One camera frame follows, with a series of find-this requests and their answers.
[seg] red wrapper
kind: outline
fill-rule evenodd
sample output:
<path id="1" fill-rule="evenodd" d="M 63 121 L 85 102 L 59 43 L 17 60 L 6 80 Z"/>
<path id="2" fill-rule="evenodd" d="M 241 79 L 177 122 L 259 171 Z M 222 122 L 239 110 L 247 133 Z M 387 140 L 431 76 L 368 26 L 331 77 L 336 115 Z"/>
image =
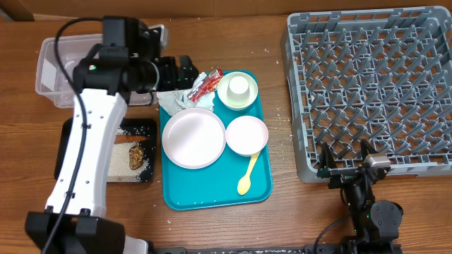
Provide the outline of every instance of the red wrapper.
<path id="1" fill-rule="evenodd" d="M 223 77 L 223 72 L 220 68 L 211 71 L 209 75 L 204 78 L 203 82 L 199 83 L 197 86 L 193 87 L 188 93 L 187 97 L 192 102 L 198 102 L 199 98 L 203 95 L 214 92 L 217 89 L 220 79 Z"/>

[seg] plastic dish rack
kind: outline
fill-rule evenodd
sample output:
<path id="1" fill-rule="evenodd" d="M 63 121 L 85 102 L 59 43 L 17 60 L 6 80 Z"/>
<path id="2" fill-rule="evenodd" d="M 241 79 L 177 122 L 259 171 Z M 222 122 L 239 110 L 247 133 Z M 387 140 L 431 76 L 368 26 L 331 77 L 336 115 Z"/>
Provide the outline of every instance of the plastic dish rack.
<path id="1" fill-rule="evenodd" d="M 316 178 L 321 143 L 340 169 L 359 141 L 389 174 L 452 174 L 452 19 L 443 7 L 294 13 L 282 38 L 297 173 Z"/>

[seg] plastic spoon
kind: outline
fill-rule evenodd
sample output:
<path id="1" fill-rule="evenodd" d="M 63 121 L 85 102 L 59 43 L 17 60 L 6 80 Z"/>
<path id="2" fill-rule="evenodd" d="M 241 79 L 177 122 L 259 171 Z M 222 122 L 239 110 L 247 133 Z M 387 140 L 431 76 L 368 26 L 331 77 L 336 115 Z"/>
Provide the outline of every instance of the plastic spoon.
<path id="1" fill-rule="evenodd" d="M 254 165 L 256 164 L 257 158 L 259 157 L 261 151 L 257 152 L 256 154 L 251 156 L 251 159 L 249 160 L 248 170 L 246 171 L 246 174 L 240 179 L 239 185 L 237 185 L 237 192 L 240 195 L 245 195 L 249 188 L 251 187 L 251 179 L 250 175 L 253 171 Z"/>

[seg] black cable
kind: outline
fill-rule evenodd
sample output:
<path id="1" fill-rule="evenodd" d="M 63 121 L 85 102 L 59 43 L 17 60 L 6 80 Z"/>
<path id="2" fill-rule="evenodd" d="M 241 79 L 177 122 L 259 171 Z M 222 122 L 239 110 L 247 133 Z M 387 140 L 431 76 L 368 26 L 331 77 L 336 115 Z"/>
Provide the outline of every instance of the black cable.
<path id="1" fill-rule="evenodd" d="M 335 222 L 331 223 L 329 226 L 327 226 L 320 234 L 319 236 L 317 236 L 316 241 L 314 242 L 314 254 L 317 254 L 317 245 L 319 244 L 320 239 L 322 238 L 322 236 L 324 234 L 326 234 L 326 232 L 328 232 L 330 229 L 332 229 L 333 227 L 343 223 L 344 221 L 346 221 L 349 217 L 351 217 L 352 214 L 349 214 L 345 217 L 342 217 L 338 220 L 336 220 Z"/>
<path id="2" fill-rule="evenodd" d="M 66 210 L 69 206 L 69 201 L 71 201 L 71 197 L 72 197 L 72 193 L 73 193 L 73 188 L 76 184 L 76 180 L 77 180 L 77 175 L 78 175 L 78 170 L 80 169 L 80 164 L 82 161 L 82 157 L 83 157 L 83 151 L 85 149 L 85 142 L 86 142 L 86 132 L 87 132 L 87 128 L 88 128 L 88 120 L 86 117 L 86 109 L 85 109 L 85 105 L 83 103 L 83 100 L 81 98 L 81 96 L 76 92 L 75 89 L 75 85 L 71 79 L 71 77 L 69 77 L 69 74 L 67 73 L 67 71 L 64 69 L 63 63 L 61 62 L 61 58 L 59 56 L 59 51 L 58 51 L 58 41 L 59 38 L 61 37 L 61 35 L 63 34 L 63 31 L 65 31 L 65 29 L 67 27 L 69 27 L 70 25 L 73 25 L 75 23 L 79 23 L 82 21 L 101 21 L 101 18 L 77 18 L 74 20 L 69 21 L 68 23 L 66 23 L 65 25 L 63 25 L 59 30 L 58 33 L 55 36 L 55 42 L 54 42 L 54 53 L 55 53 L 55 58 L 56 58 L 56 62 L 58 63 L 58 67 L 61 69 L 61 72 L 64 74 L 64 77 L 67 79 L 69 85 L 71 86 L 72 90 L 74 90 L 74 93 L 77 97 L 78 103 L 80 104 L 80 110 L 82 113 L 82 138 L 81 138 L 81 143 L 80 143 L 80 149 L 78 150 L 78 156 L 77 156 L 77 160 L 76 160 L 76 165 L 74 167 L 73 173 L 72 173 L 72 177 L 71 177 L 71 182 L 69 184 L 69 188 L 68 191 L 66 193 L 66 198 L 64 199 L 64 203 L 63 206 L 61 207 L 61 211 L 59 213 L 58 219 L 56 219 L 55 225 L 52 229 L 52 231 L 50 232 L 49 238 L 47 239 L 44 248 L 42 249 L 42 254 L 45 254 L 47 252 L 47 249 L 50 247 L 50 243 L 53 241 L 53 238 L 55 237 L 55 234 L 57 233 L 57 230 L 59 228 L 59 225 L 63 219 L 64 214 L 66 213 Z"/>

